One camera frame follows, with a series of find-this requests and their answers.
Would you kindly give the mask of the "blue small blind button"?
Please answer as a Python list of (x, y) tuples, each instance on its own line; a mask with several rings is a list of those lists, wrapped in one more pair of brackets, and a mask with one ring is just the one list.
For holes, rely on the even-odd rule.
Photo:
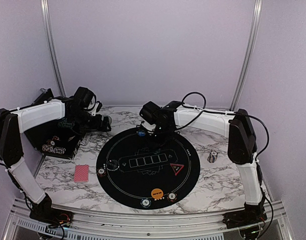
[(146, 132), (143, 130), (137, 130), (136, 133), (139, 137), (144, 137), (146, 135)]

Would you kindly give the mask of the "red black triangle all-in marker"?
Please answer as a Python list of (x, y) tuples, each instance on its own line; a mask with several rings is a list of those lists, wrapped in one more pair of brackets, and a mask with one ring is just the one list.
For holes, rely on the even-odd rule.
[(171, 163), (170, 166), (175, 176), (177, 176), (181, 172), (181, 170), (184, 168), (183, 164), (177, 164), (177, 163)]

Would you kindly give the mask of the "red playing card deck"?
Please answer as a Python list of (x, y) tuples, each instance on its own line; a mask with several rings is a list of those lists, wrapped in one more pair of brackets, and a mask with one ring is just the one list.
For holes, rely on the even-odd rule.
[(85, 165), (76, 165), (74, 172), (75, 183), (87, 183), (89, 181), (89, 166)]

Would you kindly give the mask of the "red chip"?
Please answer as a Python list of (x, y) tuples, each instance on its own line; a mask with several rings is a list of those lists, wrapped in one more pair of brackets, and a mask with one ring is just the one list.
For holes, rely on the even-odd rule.
[(97, 170), (97, 176), (98, 177), (105, 177), (106, 176), (106, 170), (104, 169), (104, 168), (99, 168), (98, 170)]
[(177, 194), (174, 193), (174, 192), (170, 192), (168, 195), (167, 195), (167, 200), (171, 203), (175, 202), (177, 200)]

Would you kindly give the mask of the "orange big blind button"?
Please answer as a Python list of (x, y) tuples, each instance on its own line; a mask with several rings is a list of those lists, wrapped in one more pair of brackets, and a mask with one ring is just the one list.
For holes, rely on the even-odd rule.
[(161, 200), (164, 198), (164, 192), (162, 189), (160, 188), (154, 188), (152, 191), (151, 191), (151, 197), (157, 201), (157, 200)]

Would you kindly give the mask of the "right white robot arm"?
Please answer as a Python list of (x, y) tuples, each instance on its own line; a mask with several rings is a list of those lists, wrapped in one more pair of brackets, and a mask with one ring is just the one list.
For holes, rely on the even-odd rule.
[(179, 101), (159, 107), (150, 102), (148, 113), (141, 116), (152, 126), (155, 136), (193, 127), (228, 138), (227, 155), (239, 171), (245, 193), (245, 209), (240, 219), (245, 224), (251, 224), (260, 216), (266, 196), (258, 160), (260, 151), (257, 150), (257, 137), (251, 123), (254, 117), (246, 110), (211, 110), (185, 106)]

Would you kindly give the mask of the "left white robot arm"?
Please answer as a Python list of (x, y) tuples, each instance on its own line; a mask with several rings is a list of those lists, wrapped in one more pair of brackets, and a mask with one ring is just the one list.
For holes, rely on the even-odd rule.
[(49, 206), (51, 198), (37, 183), (25, 162), (21, 134), (62, 119), (76, 121), (83, 133), (111, 131), (112, 119), (93, 113), (100, 107), (99, 102), (95, 102), (94, 107), (90, 103), (90, 100), (78, 97), (57, 97), (12, 110), (0, 109), (0, 166), (5, 167), (18, 188), (33, 205), (38, 206), (36, 213), (46, 223), (56, 219), (56, 211)]

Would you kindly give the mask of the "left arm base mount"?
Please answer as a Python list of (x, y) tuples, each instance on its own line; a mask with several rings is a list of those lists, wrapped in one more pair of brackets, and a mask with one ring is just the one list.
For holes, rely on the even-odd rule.
[(31, 211), (29, 217), (33, 220), (39, 222), (47, 223), (51, 228), (55, 227), (69, 227), (72, 222), (73, 213), (67, 210), (61, 210), (52, 208), (49, 212), (40, 212)]

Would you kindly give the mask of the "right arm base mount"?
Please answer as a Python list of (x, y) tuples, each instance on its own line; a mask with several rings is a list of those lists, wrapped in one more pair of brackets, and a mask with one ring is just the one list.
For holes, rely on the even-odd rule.
[(222, 222), (226, 225), (227, 229), (233, 229), (265, 222), (267, 219), (268, 217), (265, 212), (257, 214), (255, 211), (244, 209), (225, 213)]

